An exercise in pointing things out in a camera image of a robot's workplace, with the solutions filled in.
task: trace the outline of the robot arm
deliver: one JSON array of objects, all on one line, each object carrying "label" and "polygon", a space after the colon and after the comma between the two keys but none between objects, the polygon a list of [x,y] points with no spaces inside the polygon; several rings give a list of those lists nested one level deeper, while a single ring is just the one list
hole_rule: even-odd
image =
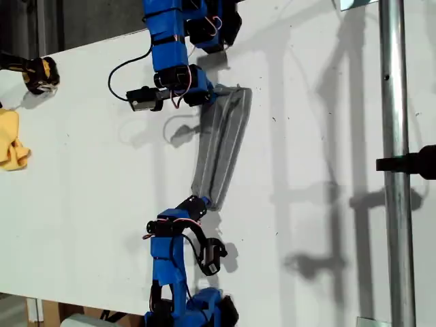
[{"label": "robot arm", "polygon": [[[190,228],[200,243],[197,263],[202,272],[212,276],[220,270],[220,257],[227,251],[216,238],[205,237],[197,221],[206,214],[209,201],[191,196],[174,209],[157,216],[147,224],[151,237],[153,282],[150,293],[150,311],[145,315],[146,327],[233,327],[238,313],[230,297],[221,297],[213,287],[201,290],[191,297],[187,287],[183,259],[183,230]],[[162,286],[169,285],[172,298],[161,298]]]},{"label": "robot arm", "polygon": [[25,72],[28,65],[27,59],[0,52],[0,69]]},{"label": "robot arm", "polygon": [[[200,67],[188,62],[185,37],[207,53],[231,46],[242,25],[239,1],[143,0],[156,87],[127,92],[133,110],[160,111],[165,99],[177,108],[182,98],[190,106],[214,101],[212,83]],[[175,97],[180,97],[177,104]]]}]

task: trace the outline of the cable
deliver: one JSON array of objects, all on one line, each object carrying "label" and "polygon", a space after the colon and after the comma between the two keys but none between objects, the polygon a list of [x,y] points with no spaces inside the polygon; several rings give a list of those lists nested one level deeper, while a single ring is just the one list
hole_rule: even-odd
[{"label": "cable", "polygon": [[110,311],[109,310],[103,310],[102,314],[100,315],[100,320],[107,320],[109,318]]},{"label": "cable", "polygon": [[115,67],[115,68],[110,72],[109,77],[108,77],[108,88],[109,88],[109,91],[111,92],[111,94],[112,94],[114,97],[116,97],[117,99],[120,99],[120,100],[122,100],[122,101],[126,101],[126,102],[129,101],[129,100],[123,98],[123,97],[120,97],[119,95],[117,95],[117,94],[114,92],[114,90],[112,90],[112,87],[110,86],[110,81],[112,80],[112,75],[113,75],[113,74],[114,74],[118,69],[122,68],[123,66],[126,66],[126,65],[128,65],[128,64],[130,64],[130,63],[134,63],[135,61],[138,61],[138,60],[141,60],[141,59],[147,58],[148,55],[151,53],[151,49],[152,49],[152,48],[153,48],[153,43],[150,44],[150,48],[149,48],[149,50],[147,51],[146,54],[142,55],[141,57],[135,58],[135,59],[127,60],[127,61],[125,61],[124,63],[122,63],[122,64],[116,66],[116,67]]},{"label": "cable", "polygon": [[189,223],[196,224],[200,228],[202,227],[197,221],[194,221],[194,220],[189,219],[189,218],[177,218],[176,220],[173,221],[173,223],[176,223],[177,221],[188,221]]},{"label": "cable", "polygon": [[150,309],[151,312],[154,312],[152,306],[153,306],[153,300],[151,299],[151,291],[150,291],[149,309]]},{"label": "cable", "polygon": [[171,102],[172,102],[173,106],[174,106],[176,109],[179,109],[179,108],[180,108],[180,103],[182,102],[183,97],[186,95],[186,93],[188,93],[188,91],[190,90],[191,85],[192,85],[192,73],[191,73],[191,69],[189,68],[189,66],[186,66],[186,67],[187,67],[187,69],[188,69],[188,73],[189,73],[189,84],[188,84],[188,87],[187,87],[186,91],[185,91],[184,93],[182,93],[182,94],[179,95],[180,98],[178,99],[177,104],[176,104],[176,102],[174,102],[174,99],[173,99],[173,91],[171,90],[171,92],[170,92]]},{"label": "cable", "polygon": [[223,21],[220,19],[220,17],[218,16],[213,16],[212,19],[217,19],[220,21],[221,25],[219,25],[219,27],[216,27],[215,24],[206,16],[204,17],[204,19],[206,19],[209,24],[212,25],[213,29],[215,30],[215,32],[213,34],[210,34],[210,36],[216,36],[216,34],[218,34],[218,31],[222,28],[223,26]]},{"label": "cable", "polygon": [[196,46],[193,46],[191,52],[190,52],[189,55],[188,55],[188,59],[191,57],[191,55],[192,55],[195,51],[196,51]]},{"label": "cable", "polygon": [[[196,249],[193,247],[191,239],[184,234],[181,234],[181,235],[189,241],[189,243],[191,244],[192,249],[194,251],[194,255],[198,259]],[[171,259],[171,262],[174,265],[174,267],[176,267],[176,269],[178,269],[181,272],[181,274],[183,275],[183,271],[178,267],[178,264],[177,264],[176,260],[174,259],[174,256],[172,255],[173,249],[174,249],[174,236],[171,238],[171,241],[170,241],[170,259]],[[188,293],[189,300],[192,302],[193,305],[195,305],[195,302],[193,301],[193,298],[191,296],[191,292],[189,291],[189,287],[188,287],[188,283],[186,282],[186,279],[185,279],[185,287],[186,287],[186,292]],[[204,310],[202,308],[199,308],[199,307],[197,307],[197,310],[203,314],[204,322],[207,324],[208,319],[207,319],[206,314],[204,313]]]},{"label": "cable", "polygon": [[36,307],[36,321],[37,321],[37,325],[38,327],[41,326],[40,324],[40,308],[38,307],[38,299],[35,299],[35,307]]},{"label": "cable", "polygon": [[127,314],[124,312],[116,312],[113,315],[111,315],[110,317],[108,317],[106,319],[107,322],[118,322],[119,320],[123,319]]}]

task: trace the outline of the white tabletop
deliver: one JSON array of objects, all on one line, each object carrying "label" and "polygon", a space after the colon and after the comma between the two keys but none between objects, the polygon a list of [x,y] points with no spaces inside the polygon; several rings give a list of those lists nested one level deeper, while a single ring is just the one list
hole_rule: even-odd
[{"label": "white tabletop", "polygon": [[[435,11],[427,0],[406,5],[416,151],[436,143]],[[239,8],[243,26],[228,69],[208,72],[214,82],[253,89],[223,209],[203,218],[206,234],[233,244],[219,287],[233,295],[239,326],[348,327],[359,315],[389,321],[385,209],[376,206],[384,184],[375,171],[377,4],[347,13],[316,0]],[[135,113],[107,90],[110,70],[148,47],[142,31],[53,55],[61,85],[48,99],[25,96],[20,74],[0,72],[0,100],[17,108],[20,139],[32,150],[27,169],[0,172],[0,292],[147,311],[152,259],[141,236],[156,214],[189,196],[198,151],[198,136],[179,147],[167,142],[180,126],[198,124],[197,108],[168,102],[161,112]],[[190,60],[203,55],[196,50]],[[113,79],[120,94],[145,84],[153,85],[151,58]],[[436,324],[436,193],[418,177],[412,185],[424,196],[414,247],[418,325],[427,327]],[[356,201],[368,192],[376,194]],[[188,246],[185,254],[193,289]]]}]

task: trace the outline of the silver metal pole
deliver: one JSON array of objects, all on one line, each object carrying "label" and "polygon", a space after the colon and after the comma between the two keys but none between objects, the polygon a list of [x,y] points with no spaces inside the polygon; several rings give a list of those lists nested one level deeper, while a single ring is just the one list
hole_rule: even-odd
[{"label": "silver metal pole", "polygon": [[[380,0],[384,157],[409,152],[403,0]],[[416,327],[410,178],[385,173],[392,327]]]}]

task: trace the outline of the yellow rag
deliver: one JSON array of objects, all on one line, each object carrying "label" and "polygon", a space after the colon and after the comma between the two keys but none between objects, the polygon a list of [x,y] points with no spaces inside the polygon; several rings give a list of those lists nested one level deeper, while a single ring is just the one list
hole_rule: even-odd
[{"label": "yellow rag", "polygon": [[17,170],[26,167],[30,150],[18,140],[18,114],[0,108],[0,168]]}]

